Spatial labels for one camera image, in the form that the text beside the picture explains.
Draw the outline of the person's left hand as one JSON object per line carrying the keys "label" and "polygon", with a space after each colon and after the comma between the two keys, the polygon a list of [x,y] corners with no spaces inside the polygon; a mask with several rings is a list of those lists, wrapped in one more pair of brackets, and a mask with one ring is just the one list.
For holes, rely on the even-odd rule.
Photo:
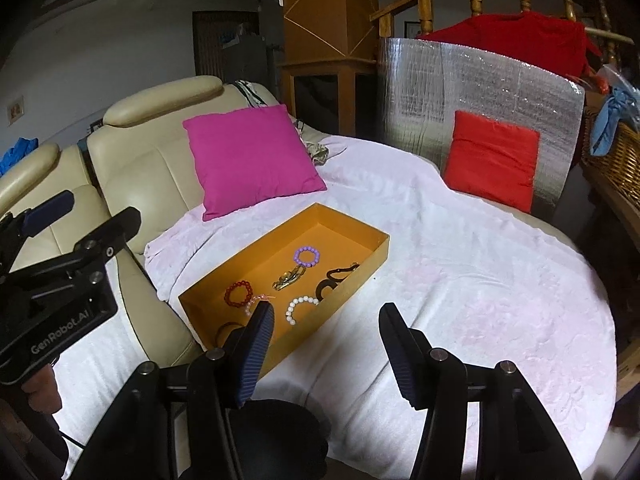
{"label": "person's left hand", "polygon": [[45,365],[22,385],[28,405],[38,413],[52,415],[62,408],[53,366]]}

